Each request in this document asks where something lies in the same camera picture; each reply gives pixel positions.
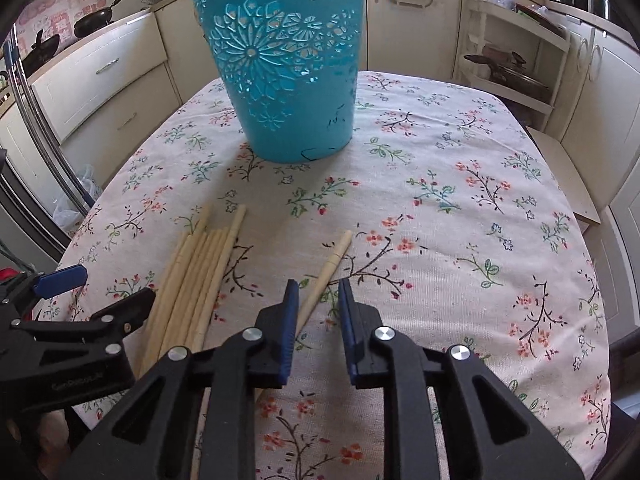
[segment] table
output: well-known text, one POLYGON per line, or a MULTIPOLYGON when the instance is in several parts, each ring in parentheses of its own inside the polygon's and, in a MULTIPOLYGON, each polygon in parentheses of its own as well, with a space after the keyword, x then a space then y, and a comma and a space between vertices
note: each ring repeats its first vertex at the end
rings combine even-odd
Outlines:
MULTIPOLYGON (((208 201, 214 226, 229 225, 240 203, 248 215, 206 347, 251 326, 287 278, 303 299, 352 229, 335 278, 351 277, 356 300, 422 346, 468 345, 593 473, 610 410, 597 278, 564 194, 498 99, 363 72, 351 143, 323 160, 273 164, 247 145, 215 80, 105 189, 60 264, 85 265, 87 284, 43 304, 40 318, 85 319, 156 286, 208 201)), ((259 479, 382 477, 382 391, 350 387, 336 297, 334 280, 296 341, 289 384, 257 405, 259 479)), ((132 358, 139 336, 126 340, 132 358)), ((93 427, 118 398, 77 411, 93 427)))

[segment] metal pole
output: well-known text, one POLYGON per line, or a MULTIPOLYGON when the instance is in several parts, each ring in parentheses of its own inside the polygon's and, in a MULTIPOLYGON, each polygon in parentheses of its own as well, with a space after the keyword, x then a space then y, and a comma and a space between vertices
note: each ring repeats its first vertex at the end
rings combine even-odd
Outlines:
POLYGON ((19 54, 17 53, 17 47, 14 45, 15 43, 11 40, 4 44, 4 58, 8 61, 7 68, 9 69, 8 70, 9 83, 11 83, 12 93, 15 98, 15 103, 18 106, 18 110, 20 110, 20 115, 24 120, 24 124, 27 127, 27 131, 29 132, 29 136, 31 137, 31 140, 35 144, 36 149, 38 150, 38 153, 40 153, 40 156, 42 157, 42 160, 44 160, 44 163, 47 165, 47 168, 49 168, 49 171, 51 172, 53 177, 56 179, 56 182, 63 189, 65 194, 71 199, 71 201, 75 204, 75 206, 78 208, 78 211, 82 215, 86 216, 88 213, 87 209, 84 207, 84 204, 78 199, 78 197, 74 194, 73 190, 68 186, 65 179, 62 177, 62 175, 58 171, 58 168, 56 167, 56 165, 51 160, 51 157, 49 156, 49 152, 47 152, 46 148, 42 143, 42 140, 40 140, 40 137, 38 136, 38 133, 35 127, 33 126, 33 123, 31 123, 31 117, 29 117, 27 108, 24 105, 22 96, 20 95, 20 88, 18 86, 18 81, 15 77, 14 68, 16 63, 14 63, 14 54, 15 54, 15 57, 18 57, 18 58, 19 58, 19 54))
MULTIPOLYGON (((10 41, 14 46, 18 44, 18 35, 16 33, 15 23, 11 29, 10 41)), ((49 145, 50 150, 53 152, 53 156, 56 158, 58 164, 62 167, 62 170, 66 173, 66 177, 71 181, 74 187, 78 190, 82 199, 87 203, 89 207, 93 207, 95 203, 94 199, 91 197, 88 191, 84 188, 84 186, 82 185, 82 183, 80 182, 76 174, 74 173, 74 170, 66 161, 65 155, 63 155, 62 151, 60 150, 60 147, 58 146, 56 136, 54 135, 53 130, 51 129, 49 121, 47 121, 47 119, 44 117, 44 114, 42 113, 40 105, 36 100, 36 96, 33 93, 33 89, 31 89, 31 86, 27 81, 26 74, 24 73, 24 68, 22 67, 22 60, 20 59, 19 56, 15 60, 15 69, 18 74, 18 80, 22 85, 24 96, 27 98, 27 104, 29 105, 29 108, 31 109, 33 116, 36 118, 36 122, 38 123, 40 130, 44 134, 44 139, 47 141, 47 144, 49 145)))

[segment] blue trash bin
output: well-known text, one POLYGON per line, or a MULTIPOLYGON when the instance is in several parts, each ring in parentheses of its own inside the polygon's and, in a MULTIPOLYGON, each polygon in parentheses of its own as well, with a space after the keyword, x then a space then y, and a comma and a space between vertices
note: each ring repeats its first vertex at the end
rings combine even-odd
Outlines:
POLYGON ((254 152, 273 162, 351 139, 364 0, 193 0, 254 152))

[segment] frying pan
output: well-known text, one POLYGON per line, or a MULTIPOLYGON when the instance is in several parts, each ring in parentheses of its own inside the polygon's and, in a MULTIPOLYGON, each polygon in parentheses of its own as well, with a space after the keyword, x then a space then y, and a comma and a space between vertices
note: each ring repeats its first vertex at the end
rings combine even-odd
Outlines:
POLYGON ((59 34, 54 34, 48 40, 42 41, 42 33, 43 30, 40 29, 36 35, 36 42, 31 45, 32 51, 22 60, 24 75, 27 78, 52 59, 60 46, 59 34))
POLYGON ((551 90, 543 85, 540 81, 536 81, 532 77, 524 75, 516 68, 509 68, 498 65, 493 59, 487 56, 478 56, 476 54, 467 54, 466 60, 472 63, 488 65, 491 69, 491 81, 507 88, 514 89, 529 97, 533 97, 538 101, 545 103, 551 99, 551 90))
POLYGON ((113 7, 119 4, 122 0, 114 0, 110 7, 96 10, 91 14, 83 16, 74 25, 74 34, 76 38, 85 38, 89 34, 94 33, 96 30, 100 30, 111 23, 113 17, 113 7))

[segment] white tablecloth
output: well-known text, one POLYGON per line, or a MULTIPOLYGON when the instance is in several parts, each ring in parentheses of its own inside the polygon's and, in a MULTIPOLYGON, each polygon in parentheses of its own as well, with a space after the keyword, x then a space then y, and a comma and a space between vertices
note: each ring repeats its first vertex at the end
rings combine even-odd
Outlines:
MULTIPOLYGON (((589 477, 609 431, 602 302, 580 229, 531 140, 498 99, 365 72, 354 134, 335 156, 273 164, 244 140, 220 80, 147 140, 108 185, 66 251, 86 286, 41 319, 85 319, 154 286, 206 202, 215 226, 248 205, 206 346, 305 289, 343 229, 354 237, 297 341, 286 388, 257 407, 257 478, 382 476, 382 391, 350 387, 337 325, 338 278, 420 345, 463 342, 553 432, 589 477)), ((134 356, 139 334, 127 341, 134 356)), ((78 411, 94 426, 118 396, 78 411)), ((439 418, 434 408, 439 433, 439 418)))

